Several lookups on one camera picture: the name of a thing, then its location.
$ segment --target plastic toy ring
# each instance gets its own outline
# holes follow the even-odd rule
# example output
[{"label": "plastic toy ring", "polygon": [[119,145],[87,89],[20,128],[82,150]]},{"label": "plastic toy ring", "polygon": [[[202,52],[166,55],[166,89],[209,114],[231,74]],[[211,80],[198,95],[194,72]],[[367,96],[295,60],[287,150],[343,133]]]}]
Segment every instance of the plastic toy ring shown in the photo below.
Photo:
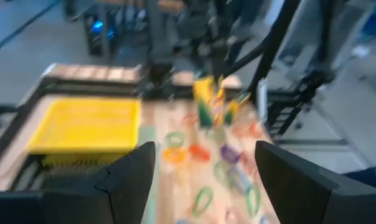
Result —
[{"label": "plastic toy ring", "polygon": [[224,187],[231,189],[231,182],[227,175],[229,168],[230,166],[224,161],[218,161],[214,165],[214,176]]},{"label": "plastic toy ring", "polygon": [[181,219],[176,222],[176,224],[195,224],[187,219]]},{"label": "plastic toy ring", "polygon": [[228,171],[228,179],[231,181],[231,184],[241,193],[247,194],[251,188],[250,182],[246,177],[246,174],[239,169],[239,167],[231,167]]},{"label": "plastic toy ring", "polygon": [[[252,200],[253,194],[255,197],[254,204]],[[250,217],[254,217],[260,209],[260,192],[256,184],[253,184],[248,189],[248,192],[246,194],[246,207],[247,207],[248,214]]]},{"label": "plastic toy ring", "polygon": [[[203,208],[198,208],[199,203],[200,203],[203,196],[207,196],[207,201],[206,201],[205,205],[203,206]],[[213,201],[213,190],[210,187],[203,187],[199,191],[199,193],[196,195],[195,203],[194,203],[194,206],[192,207],[191,214],[194,217],[201,216],[207,210],[207,208],[210,206],[212,201]]]},{"label": "plastic toy ring", "polygon": [[193,126],[198,122],[196,114],[188,114],[182,119],[182,124],[186,126]]},{"label": "plastic toy ring", "polygon": [[180,164],[184,162],[187,157],[187,151],[181,148],[171,148],[166,149],[163,152],[163,157],[166,161],[170,162],[171,164]]},{"label": "plastic toy ring", "polygon": [[236,137],[236,138],[245,138],[248,136],[247,130],[245,128],[245,125],[239,125],[236,124],[231,128],[231,133]]},{"label": "plastic toy ring", "polygon": [[180,131],[174,131],[167,134],[166,143],[170,148],[181,147],[184,144],[184,133]]},{"label": "plastic toy ring", "polygon": [[242,162],[242,166],[244,170],[248,173],[248,175],[252,175],[256,172],[256,162],[254,159],[251,159],[247,152],[242,152],[240,154],[240,160]]},{"label": "plastic toy ring", "polygon": [[234,150],[233,147],[228,145],[223,145],[221,147],[221,156],[222,158],[230,164],[236,164],[240,159],[240,154]]},{"label": "plastic toy ring", "polygon": [[228,223],[230,220],[235,220],[234,223],[239,224],[248,224],[247,220],[242,216],[239,210],[235,207],[227,208],[227,212],[225,213],[225,222]]},{"label": "plastic toy ring", "polygon": [[225,139],[223,133],[221,133],[220,131],[216,131],[214,129],[207,129],[205,137],[216,141],[223,141]]},{"label": "plastic toy ring", "polygon": [[260,218],[260,221],[258,222],[259,224],[267,224],[267,223],[270,223],[270,224],[274,224],[274,223],[277,223],[277,218],[274,216],[274,215],[263,215],[261,218]]},{"label": "plastic toy ring", "polygon": [[236,124],[231,129],[231,133],[236,138],[248,138],[254,137],[258,138],[261,134],[261,131],[257,128],[256,122],[251,122],[250,124]]},{"label": "plastic toy ring", "polygon": [[199,161],[209,161],[210,160],[210,152],[206,148],[198,145],[193,144],[189,147],[189,152],[191,153],[192,157],[199,160]]},{"label": "plastic toy ring", "polygon": [[258,124],[256,122],[252,123],[249,126],[248,130],[249,134],[254,138],[261,138],[261,135],[263,134],[261,129],[258,128]]}]

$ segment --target yellow tray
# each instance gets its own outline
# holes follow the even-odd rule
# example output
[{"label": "yellow tray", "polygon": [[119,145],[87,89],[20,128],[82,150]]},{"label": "yellow tray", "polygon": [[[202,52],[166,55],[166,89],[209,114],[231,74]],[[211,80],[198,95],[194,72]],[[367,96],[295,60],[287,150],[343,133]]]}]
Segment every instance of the yellow tray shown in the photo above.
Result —
[{"label": "yellow tray", "polygon": [[30,154],[129,152],[137,145],[140,111],[137,99],[60,99],[27,149]]}]

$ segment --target black cable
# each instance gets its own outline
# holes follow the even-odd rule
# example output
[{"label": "black cable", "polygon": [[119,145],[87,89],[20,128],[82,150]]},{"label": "black cable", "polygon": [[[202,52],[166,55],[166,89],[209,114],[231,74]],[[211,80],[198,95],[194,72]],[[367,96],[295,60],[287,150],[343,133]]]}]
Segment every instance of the black cable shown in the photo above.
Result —
[{"label": "black cable", "polygon": [[267,47],[268,39],[270,34],[268,34],[263,41],[261,41],[260,44],[258,44],[253,50],[251,50],[246,56],[239,59],[237,62],[235,62],[231,67],[229,67],[224,72],[224,77],[227,77],[239,69],[243,68],[244,66],[248,65],[250,62],[252,62],[254,59],[258,58],[261,54],[263,54],[264,50]]},{"label": "black cable", "polygon": [[320,7],[321,7],[321,17],[322,17],[322,25],[321,25],[321,39],[319,50],[317,54],[317,62],[319,64],[325,64],[329,60],[330,54],[330,38],[331,38],[331,24],[332,18],[334,15],[334,6],[336,0],[319,0]]},{"label": "black cable", "polygon": [[272,63],[274,62],[276,54],[281,47],[282,41],[285,38],[289,25],[296,14],[296,10],[298,9],[300,2],[300,0],[285,1],[282,5],[278,18],[275,20],[271,31],[268,34],[269,37],[267,38],[268,44],[266,51],[264,51],[248,88],[248,91],[251,93],[251,100],[253,102],[256,101],[258,83],[260,80],[265,78],[270,71]]}]

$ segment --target gray floor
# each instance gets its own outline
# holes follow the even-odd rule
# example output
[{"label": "gray floor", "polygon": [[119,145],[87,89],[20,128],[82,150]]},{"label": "gray floor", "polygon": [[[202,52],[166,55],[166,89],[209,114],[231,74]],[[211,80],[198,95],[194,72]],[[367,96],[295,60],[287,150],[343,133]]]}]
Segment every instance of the gray floor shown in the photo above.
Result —
[{"label": "gray floor", "polygon": [[[52,0],[15,0],[0,6],[0,41],[47,7]],[[129,64],[139,55],[124,46],[117,64]],[[87,54],[82,25],[67,24],[60,5],[27,27],[0,49],[0,103],[17,103],[51,63],[102,64]],[[257,62],[238,72],[248,83]],[[359,82],[361,74],[376,73],[376,60],[352,62],[348,72],[325,91],[326,99],[299,120],[304,127],[291,128],[289,139],[349,140],[348,146],[286,146],[285,149],[336,172],[376,165],[376,94]],[[289,86],[278,71],[270,74],[273,87]]]}]

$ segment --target wooden tabletop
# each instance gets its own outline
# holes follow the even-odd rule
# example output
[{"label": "wooden tabletop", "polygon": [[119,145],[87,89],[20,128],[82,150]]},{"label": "wooden tabletop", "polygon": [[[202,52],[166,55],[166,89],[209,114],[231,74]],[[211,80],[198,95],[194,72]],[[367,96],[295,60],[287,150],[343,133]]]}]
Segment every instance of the wooden tabletop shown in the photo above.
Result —
[{"label": "wooden tabletop", "polygon": [[[138,68],[99,67],[81,65],[52,65],[44,73],[64,79],[109,80],[137,82]],[[180,72],[173,77],[176,85],[191,85],[193,74]],[[229,88],[239,88],[240,80],[232,75],[224,80]],[[65,95],[42,98],[25,125],[19,131],[0,160],[0,191],[7,190],[18,173],[26,152],[28,140],[42,121],[47,108],[54,100]],[[257,140],[269,141],[252,105],[245,105],[231,127],[204,130],[197,125],[197,108],[193,100],[143,102],[141,127],[154,130],[141,136],[142,141],[155,141],[158,146],[157,168],[143,223],[177,223],[187,219],[192,223],[279,223],[266,195],[254,161]],[[172,164],[167,160],[169,149],[166,140],[171,133],[184,136],[181,148],[187,151],[196,144],[210,152],[206,162],[187,157],[184,162]],[[244,166],[237,166],[245,173],[252,186],[253,195],[247,197],[234,188],[226,187],[216,173],[220,166],[220,148],[228,144],[248,159]],[[200,192],[212,195],[212,201],[203,214],[193,212],[195,199]]]}]

